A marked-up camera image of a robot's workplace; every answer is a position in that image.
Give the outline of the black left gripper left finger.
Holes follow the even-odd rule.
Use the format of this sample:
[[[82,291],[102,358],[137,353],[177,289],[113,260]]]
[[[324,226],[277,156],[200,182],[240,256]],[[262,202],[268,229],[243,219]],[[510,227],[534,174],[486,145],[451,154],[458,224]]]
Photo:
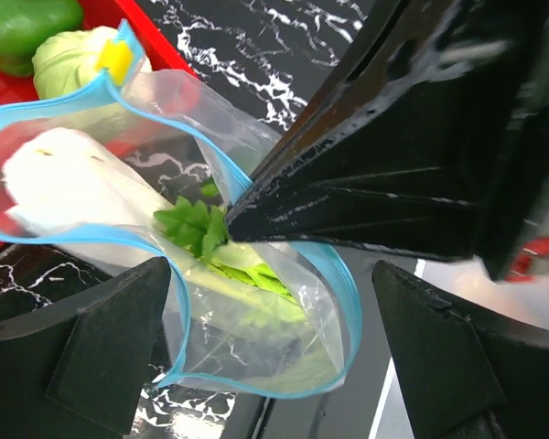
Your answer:
[[[0,438],[129,434],[167,300],[152,258],[0,322]]]

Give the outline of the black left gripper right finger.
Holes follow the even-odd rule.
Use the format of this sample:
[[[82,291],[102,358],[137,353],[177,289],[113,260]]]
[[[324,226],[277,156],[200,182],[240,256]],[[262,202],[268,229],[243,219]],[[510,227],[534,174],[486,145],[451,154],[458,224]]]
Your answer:
[[[549,438],[549,330],[386,261],[372,284],[416,438]]]

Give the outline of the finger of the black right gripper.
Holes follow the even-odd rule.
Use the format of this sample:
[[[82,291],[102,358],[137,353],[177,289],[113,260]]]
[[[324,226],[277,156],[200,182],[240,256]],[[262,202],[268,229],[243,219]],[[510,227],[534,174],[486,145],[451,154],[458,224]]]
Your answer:
[[[373,2],[226,223],[549,274],[549,1]]]

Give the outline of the white toy radish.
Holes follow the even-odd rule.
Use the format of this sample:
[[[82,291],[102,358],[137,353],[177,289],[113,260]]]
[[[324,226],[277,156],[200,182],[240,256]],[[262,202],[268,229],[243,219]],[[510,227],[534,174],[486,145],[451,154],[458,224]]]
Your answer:
[[[170,203],[87,134],[53,128],[22,144],[1,167],[13,204],[4,233],[45,236],[85,223],[120,226],[156,242],[154,214]]]

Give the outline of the blue zipper clear bag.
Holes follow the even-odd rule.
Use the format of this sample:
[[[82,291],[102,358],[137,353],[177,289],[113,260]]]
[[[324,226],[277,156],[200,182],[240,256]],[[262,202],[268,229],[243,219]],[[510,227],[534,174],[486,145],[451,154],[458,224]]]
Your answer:
[[[127,22],[84,56],[85,86],[0,105],[0,241],[50,244],[117,275],[171,278],[162,384],[304,398],[340,386],[361,340],[356,284],[326,244],[242,243],[226,208],[278,135],[184,70],[146,69]]]

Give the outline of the toy leek green white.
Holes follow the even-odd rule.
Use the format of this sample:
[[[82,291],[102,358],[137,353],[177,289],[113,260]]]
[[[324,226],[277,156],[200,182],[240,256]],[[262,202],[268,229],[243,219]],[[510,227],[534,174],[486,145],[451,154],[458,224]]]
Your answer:
[[[164,314],[170,380],[296,394],[342,372],[344,346],[331,285],[285,244],[234,241],[208,181],[154,214],[156,244],[178,269]]]

